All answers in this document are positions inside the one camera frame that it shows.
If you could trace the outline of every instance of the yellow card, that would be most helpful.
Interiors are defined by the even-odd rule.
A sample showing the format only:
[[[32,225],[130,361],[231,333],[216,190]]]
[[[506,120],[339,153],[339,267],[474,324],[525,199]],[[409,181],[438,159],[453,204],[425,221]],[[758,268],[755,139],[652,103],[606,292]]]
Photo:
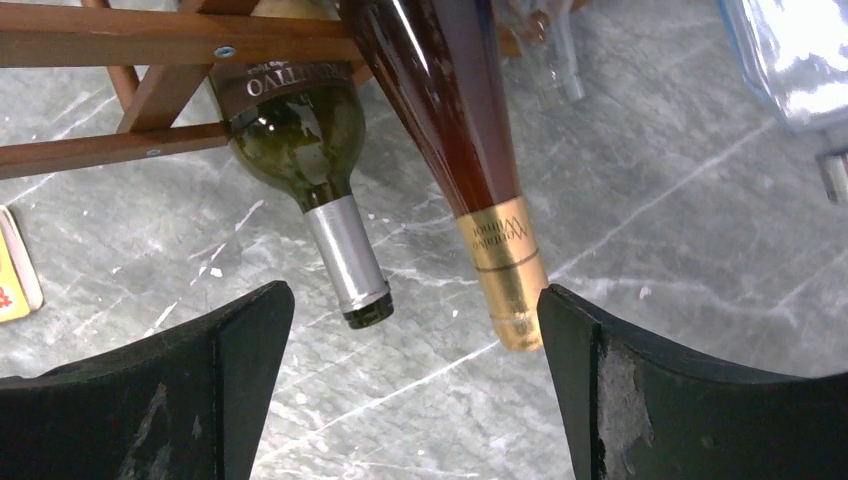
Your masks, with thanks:
[[[0,322],[25,317],[30,313],[29,303],[12,264],[6,237],[0,232]]]

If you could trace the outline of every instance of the dark liquid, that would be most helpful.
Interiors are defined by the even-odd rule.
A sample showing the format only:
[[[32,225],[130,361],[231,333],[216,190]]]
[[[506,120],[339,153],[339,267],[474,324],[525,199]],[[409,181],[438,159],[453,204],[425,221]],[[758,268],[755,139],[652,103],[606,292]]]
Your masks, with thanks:
[[[340,16],[456,216],[521,195],[489,0],[342,0]]]

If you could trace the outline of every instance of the metal screw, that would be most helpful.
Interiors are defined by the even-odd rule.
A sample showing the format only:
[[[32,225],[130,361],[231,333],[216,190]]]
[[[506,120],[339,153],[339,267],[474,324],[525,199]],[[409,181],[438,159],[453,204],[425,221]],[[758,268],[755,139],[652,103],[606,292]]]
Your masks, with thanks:
[[[223,47],[218,47],[215,49],[215,56],[218,58],[230,58],[235,56],[235,54],[235,47],[231,47],[229,45],[224,45]]]

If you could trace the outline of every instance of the green wine bottle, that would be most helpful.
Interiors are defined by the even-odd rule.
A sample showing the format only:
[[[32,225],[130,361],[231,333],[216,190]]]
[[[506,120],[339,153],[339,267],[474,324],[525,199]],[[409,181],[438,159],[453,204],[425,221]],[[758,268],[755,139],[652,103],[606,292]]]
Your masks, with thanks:
[[[304,0],[265,0],[254,15],[260,11],[304,17],[298,13],[321,9]],[[347,62],[278,61],[218,64],[209,80],[237,157],[297,201],[344,318],[359,329],[388,318],[394,307],[351,192],[365,139],[352,74]]]

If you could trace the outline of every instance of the wine rack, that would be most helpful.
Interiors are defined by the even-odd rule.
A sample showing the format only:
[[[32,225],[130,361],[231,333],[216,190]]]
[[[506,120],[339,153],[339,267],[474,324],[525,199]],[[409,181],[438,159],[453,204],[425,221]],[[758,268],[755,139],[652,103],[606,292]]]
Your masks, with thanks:
[[[124,110],[113,134],[0,146],[0,179],[225,146],[223,123],[172,126],[215,63],[349,61],[358,85],[371,78],[341,22],[249,16],[257,3],[183,0],[176,12],[0,3],[0,68],[106,67]],[[519,55],[508,30],[499,41],[502,55]],[[136,65],[149,65],[142,79]]]

